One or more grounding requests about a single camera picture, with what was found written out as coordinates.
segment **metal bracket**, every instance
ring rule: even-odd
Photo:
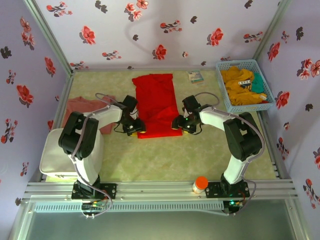
[[[109,194],[112,199],[116,199],[117,184],[100,183],[99,189],[101,189],[102,191],[106,191],[106,193]],[[76,184],[76,182],[73,184],[71,199],[72,200],[88,200],[88,199],[93,200],[92,198],[89,198],[83,195],[81,189],[79,188],[79,185]]]
[[[239,191],[233,194],[226,194],[222,191],[220,182],[209,182],[208,187],[205,189],[205,196],[207,199],[219,199],[219,198],[241,198],[243,194],[246,198],[250,197],[248,184],[243,181],[238,186]]]

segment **teal cloth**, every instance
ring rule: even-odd
[[[254,73],[251,91],[257,94],[264,92],[264,81],[259,73]]]

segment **red cloth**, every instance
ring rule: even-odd
[[[172,74],[149,74],[132,79],[136,86],[139,118],[146,132],[139,139],[182,136],[182,130],[171,128],[172,121],[179,115]]]
[[[106,101],[110,101],[110,99],[105,96],[102,99]],[[107,106],[107,104],[103,101],[87,100],[82,96],[69,99],[66,103],[66,111],[65,111],[63,122],[62,122],[62,127],[63,128],[65,127],[67,120],[72,112],[79,112],[82,114],[90,113],[94,110],[102,109],[105,106]],[[101,134],[110,134],[114,125],[115,125],[114,123],[111,123],[111,124],[108,124],[107,126],[102,127],[100,129]]]

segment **table surface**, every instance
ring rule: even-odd
[[[82,96],[94,100],[95,93],[99,92],[114,95],[118,101],[122,101],[126,95],[136,96],[132,78],[154,73],[173,74],[175,98],[181,114],[182,100],[200,92],[216,94],[221,100],[217,108],[226,110],[213,70],[201,71],[204,84],[200,85],[191,84],[185,70],[77,72],[69,99]],[[202,105],[216,102],[213,96],[207,94],[197,96],[197,100]],[[257,113],[251,114],[261,129]],[[222,130],[210,125],[202,128],[199,135],[148,139],[138,139],[117,132],[103,135],[104,159],[99,173],[101,181],[189,181],[198,176],[219,180],[231,157],[226,136]],[[253,180],[276,178],[267,149],[249,165],[245,177]],[[60,181],[60,178],[47,178],[47,182]]]

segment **yellow clothing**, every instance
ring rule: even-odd
[[[267,95],[264,93],[251,92],[255,78],[252,71],[232,66],[229,70],[222,70],[221,75],[232,105],[259,104],[266,99]]]

